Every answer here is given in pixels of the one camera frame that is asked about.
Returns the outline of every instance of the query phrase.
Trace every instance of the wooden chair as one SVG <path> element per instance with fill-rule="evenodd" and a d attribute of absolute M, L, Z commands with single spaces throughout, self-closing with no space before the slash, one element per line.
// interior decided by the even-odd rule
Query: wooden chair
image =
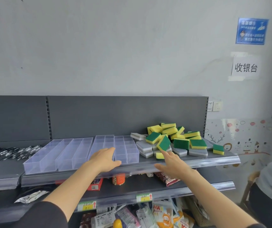
<path fill-rule="evenodd" d="M 248 176 L 248 183 L 246 185 L 243 197 L 242 197 L 241 202 L 240 202 L 240 207 L 244 211 L 246 211 L 247 213 L 249 213 L 252 216 L 255 216 L 255 214 L 252 211 L 252 209 L 250 207 L 250 204 L 249 204 L 249 201 L 247 199 L 248 199 L 248 194 L 249 194 L 249 191 L 250 191 L 250 188 L 251 188 L 252 184 L 254 183 L 255 179 L 258 178 L 259 176 L 260 176 L 259 171 L 253 172 L 252 174 L 250 174 Z"/>

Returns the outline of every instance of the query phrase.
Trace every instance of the red box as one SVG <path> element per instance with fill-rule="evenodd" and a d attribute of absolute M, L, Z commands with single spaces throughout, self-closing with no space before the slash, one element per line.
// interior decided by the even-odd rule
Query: red box
<path fill-rule="evenodd" d="M 87 190 L 94 191 L 94 190 L 100 190 L 101 185 L 103 182 L 103 178 L 97 178 L 92 181 L 92 183 L 89 185 Z"/>

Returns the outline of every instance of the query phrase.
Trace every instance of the paper sign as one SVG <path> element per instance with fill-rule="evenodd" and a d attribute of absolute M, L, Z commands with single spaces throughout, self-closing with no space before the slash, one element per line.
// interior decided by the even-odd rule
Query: paper sign
<path fill-rule="evenodd" d="M 152 201 L 152 194 L 149 193 L 149 194 L 138 194 L 136 195 L 136 201 L 138 203 L 140 202 L 148 202 L 148 201 Z"/>
<path fill-rule="evenodd" d="M 96 209 L 96 204 L 97 204 L 96 201 L 78 203 L 77 211 L 79 212 Z"/>
<path fill-rule="evenodd" d="M 236 44 L 264 45 L 268 19 L 239 18 Z"/>
<path fill-rule="evenodd" d="M 234 57 L 231 76 L 245 77 L 245 79 L 258 79 L 261 72 L 261 57 L 246 56 Z"/>

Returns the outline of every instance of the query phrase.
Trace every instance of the hand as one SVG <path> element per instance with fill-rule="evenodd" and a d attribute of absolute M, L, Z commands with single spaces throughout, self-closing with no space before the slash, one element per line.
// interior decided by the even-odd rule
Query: hand
<path fill-rule="evenodd" d="M 98 166 L 99 172 L 108 172 L 121 165 L 121 161 L 113 161 L 114 150 L 114 147 L 100 149 L 91 156 L 90 161 Z"/>
<path fill-rule="evenodd" d="M 166 173 L 171 178 L 185 180 L 186 177 L 190 176 L 194 170 L 181 160 L 177 154 L 173 152 L 165 152 L 161 150 L 165 158 L 166 165 L 155 164 L 155 168 Z"/>

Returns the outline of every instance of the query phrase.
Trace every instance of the person's left hand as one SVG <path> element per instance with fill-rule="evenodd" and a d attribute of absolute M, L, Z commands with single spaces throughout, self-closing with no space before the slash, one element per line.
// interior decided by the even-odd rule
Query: person's left hand
<path fill-rule="evenodd" d="M 100 149 L 91 156 L 90 161 L 99 167 L 100 172 L 108 172 L 121 165 L 121 161 L 113 161 L 114 150 L 114 147 Z"/>

